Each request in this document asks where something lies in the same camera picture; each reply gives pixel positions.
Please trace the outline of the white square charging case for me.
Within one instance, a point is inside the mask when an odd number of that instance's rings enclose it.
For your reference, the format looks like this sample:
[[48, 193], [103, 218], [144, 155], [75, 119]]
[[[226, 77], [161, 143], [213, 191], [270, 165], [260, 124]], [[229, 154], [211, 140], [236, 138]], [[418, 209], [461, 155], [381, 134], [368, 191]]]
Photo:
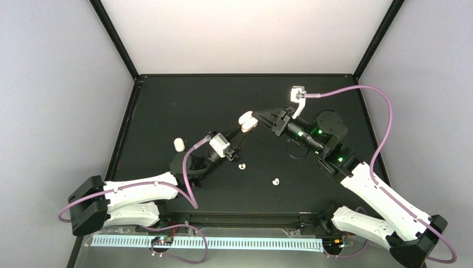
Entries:
[[258, 124], [258, 120], [253, 117], [252, 111], [247, 111], [241, 115], [238, 119], [238, 122], [243, 133], [249, 132]]

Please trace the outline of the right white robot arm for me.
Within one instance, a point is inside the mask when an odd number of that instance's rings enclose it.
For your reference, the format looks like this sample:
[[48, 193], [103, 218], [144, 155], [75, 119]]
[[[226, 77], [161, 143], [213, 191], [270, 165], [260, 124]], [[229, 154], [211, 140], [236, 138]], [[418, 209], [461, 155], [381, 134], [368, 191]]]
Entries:
[[337, 229], [361, 236], [386, 248], [404, 267], [424, 267], [447, 227], [440, 215], [430, 216], [411, 205], [378, 176], [370, 165], [359, 160], [341, 140], [347, 127], [332, 110], [316, 115], [309, 124], [296, 116], [293, 107], [252, 112], [258, 123], [276, 136], [286, 135], [296, 144], [317, 155], [317, 164], [330, 178], [360, 197], [381, 217], [360, 214], [346, 206], [318, 217], [318, 227], [326, 234]]

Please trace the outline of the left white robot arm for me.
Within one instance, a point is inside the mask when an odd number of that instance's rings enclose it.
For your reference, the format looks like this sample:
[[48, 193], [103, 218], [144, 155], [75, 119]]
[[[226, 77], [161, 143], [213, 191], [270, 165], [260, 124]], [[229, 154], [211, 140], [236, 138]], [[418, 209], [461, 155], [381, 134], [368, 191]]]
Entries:
[[157, 176], [130, 181], [89, 177], [69, 196], [58, 219], [70, 223], [73, 235], [81, 237], [108, 226], [152, 227], [165, 215], [160, 200], [184, 197], [196, 209], [193, 187], [200, 187], [224, 161], [238, 161], [238, 152], [253, 130], [240, 126], [211, 132], [189, 149], [183, 139], [176, 138], [170, 169]]

